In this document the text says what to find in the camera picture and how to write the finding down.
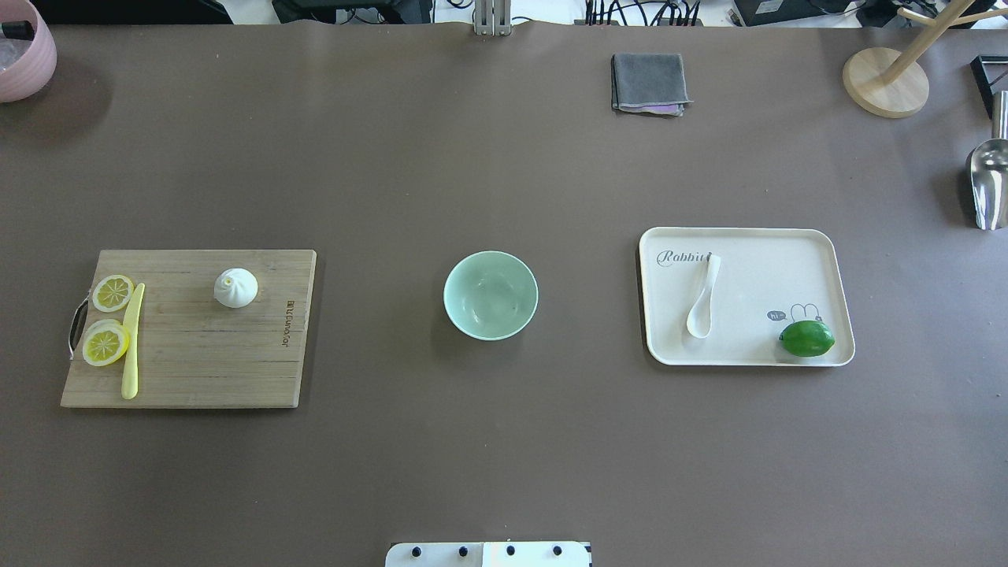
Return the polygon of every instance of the green lime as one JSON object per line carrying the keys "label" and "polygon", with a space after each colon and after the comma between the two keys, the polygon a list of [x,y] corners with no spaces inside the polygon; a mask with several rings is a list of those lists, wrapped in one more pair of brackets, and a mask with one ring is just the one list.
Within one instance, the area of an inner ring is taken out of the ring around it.
{"label": "green lime", "polygon": [[784,328],[780,341],[795,356],[818,356],[833,348],[837,339],[822,321],[798,321]]}

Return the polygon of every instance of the lemon slice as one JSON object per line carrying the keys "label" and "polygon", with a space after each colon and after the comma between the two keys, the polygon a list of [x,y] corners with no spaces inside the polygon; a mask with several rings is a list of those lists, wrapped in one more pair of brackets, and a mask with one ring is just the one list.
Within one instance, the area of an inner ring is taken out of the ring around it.
{"label": "lemon slice", "polygon": [[112,313],[126,307],[132,295],[133,281],[117,273],[98,282],[92,295],[92,303],[98,311]]}
{"label": "lemon slice", "polygon": [[84,336],[84,360],[92,366],[107,366],[122,358],[128,347],[129,333],[118,321],[99,321]]}

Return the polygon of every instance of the white plastic plate with holes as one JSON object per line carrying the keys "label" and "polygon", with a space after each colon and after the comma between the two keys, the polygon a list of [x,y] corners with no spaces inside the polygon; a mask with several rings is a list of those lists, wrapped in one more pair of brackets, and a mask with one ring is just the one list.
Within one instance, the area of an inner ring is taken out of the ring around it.
{"label": "white plastic plate with holes", "polygon": [[454,542],[395,544],[385,567],[591,567],[582,542]]}
{"label": "white plastic plate with holes", "polygon": [[[711,333],[686,332],[710,254],[721,257],[711,302]],[[854,332],[837,253],[817,230],[656,227],[640,238],[647,348],[663,364],[842,366],[854,358]],[[836,344],[803,358],[780,345],[795,321],[818,319]]]}

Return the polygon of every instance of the lime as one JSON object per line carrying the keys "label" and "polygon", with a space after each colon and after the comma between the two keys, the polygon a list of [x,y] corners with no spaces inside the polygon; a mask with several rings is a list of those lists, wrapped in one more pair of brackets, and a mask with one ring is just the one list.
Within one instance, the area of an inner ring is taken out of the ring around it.
{"label": "lime", "polygon": [[780,342],[795,356],[818,356],[833,348],[837,339],[822,321],[798,321],[784,328]]}
{"label": "lime", "polygon": [[128,347],[125,327],[113,319],[99,321],[84,336],[84,360],[92,366],[107,366],[122,358]]}
{"label": "lime", "polygon": [[112,313],[126,307],[133,295],[133,281],[125,275],[110,275],[98,282],[92,301],[102,313]]}

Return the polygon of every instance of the yellow knife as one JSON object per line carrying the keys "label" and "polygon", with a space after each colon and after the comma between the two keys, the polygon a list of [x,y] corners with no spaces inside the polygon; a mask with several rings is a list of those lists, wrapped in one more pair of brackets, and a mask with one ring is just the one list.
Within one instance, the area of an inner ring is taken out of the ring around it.
{"label": "yellow knife", "polygon": [[126,365],[123,368],[123,400],[133,400],[140,387],[140,373],[136,367],[136,354],[139,346],[137,344],[137,333],[140,327],[140,303],[143,302],[143,284],[137,284],[133,290],[133,297],[129,299],[126,306],[126,315],[123,317],[123,327],[129,333],[129,347],[126,349]]}

